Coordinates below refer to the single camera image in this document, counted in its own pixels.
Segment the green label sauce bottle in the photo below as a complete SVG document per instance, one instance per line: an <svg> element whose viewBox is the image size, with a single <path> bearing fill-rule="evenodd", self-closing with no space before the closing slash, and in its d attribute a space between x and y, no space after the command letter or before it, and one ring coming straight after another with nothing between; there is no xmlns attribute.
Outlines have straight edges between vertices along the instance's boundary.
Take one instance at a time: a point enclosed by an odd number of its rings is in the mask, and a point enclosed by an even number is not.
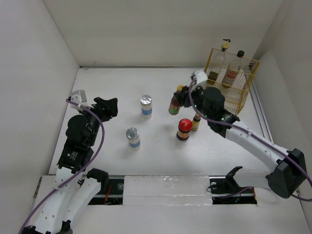
<svg viewBox="0 0 312 234"><path fill-rule="evenodd" d="M182 88L183 88L183 85L178 85L174 94L181 92ZM169 108L168 108L168 111L171 115L177 115L179 112L179 109L180 109L179 102L178 102L177 98L175 97L175 95L173 95L171 102L170 102L170 105L169 105Z"/></svg>

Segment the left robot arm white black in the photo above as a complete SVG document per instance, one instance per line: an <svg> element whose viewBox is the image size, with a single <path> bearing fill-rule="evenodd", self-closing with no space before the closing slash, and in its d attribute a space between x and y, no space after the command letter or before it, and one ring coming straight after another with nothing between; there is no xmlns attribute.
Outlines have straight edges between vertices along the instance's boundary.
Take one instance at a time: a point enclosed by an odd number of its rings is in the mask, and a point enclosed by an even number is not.
<svg viewBox="0 0 312 234"><path fill-rule="evenodd" d="M72 227L97 193L104 193L109 186L108 173L93 168L86 178L82 173L94 161L99 150L93 151L98 132L99 148L104 143L103 123L118 114L117 98L104 100L99 97L88 105L80 95L67 98L67 103L79 114L70 118L66 142L57 163L53 190L33 209L30 217L43 206L34 224L23 224L21 234L71 234Z"/></svg>

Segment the red label vinegar bottle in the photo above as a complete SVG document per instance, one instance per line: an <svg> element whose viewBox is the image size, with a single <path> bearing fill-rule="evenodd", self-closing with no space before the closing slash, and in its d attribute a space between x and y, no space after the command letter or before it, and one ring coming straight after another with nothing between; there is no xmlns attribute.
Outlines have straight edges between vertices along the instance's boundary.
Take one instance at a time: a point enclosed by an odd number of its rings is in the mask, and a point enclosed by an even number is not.
<svg viewBox="0 0 312 234"><path fill-rule="evenodd" d="M233 59L227 68L227 71L222 80L222 86L225 89L229 89L232 87L236 77L238 76L241 66L242 66L242 58L245 52L243 50L239 50L236 54L235 59Z"/></svg>

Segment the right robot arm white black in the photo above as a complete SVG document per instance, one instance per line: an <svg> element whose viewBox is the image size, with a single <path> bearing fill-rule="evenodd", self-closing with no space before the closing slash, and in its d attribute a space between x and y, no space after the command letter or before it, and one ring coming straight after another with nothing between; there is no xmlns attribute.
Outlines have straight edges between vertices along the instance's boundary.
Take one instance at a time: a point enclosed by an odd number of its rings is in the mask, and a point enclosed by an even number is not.
<svg viewBox="0 0 312 234"><path fill-rule="evenodd" d="M282 198L289 198L305 180L312 181L307 174L303 152L297 148L287 150L253 132L239 117L225 109L225 97L219 89L178 86L174 97L181 107L193 107L211 130L241 146L270 169L261 180L261 186Z"/></svg>

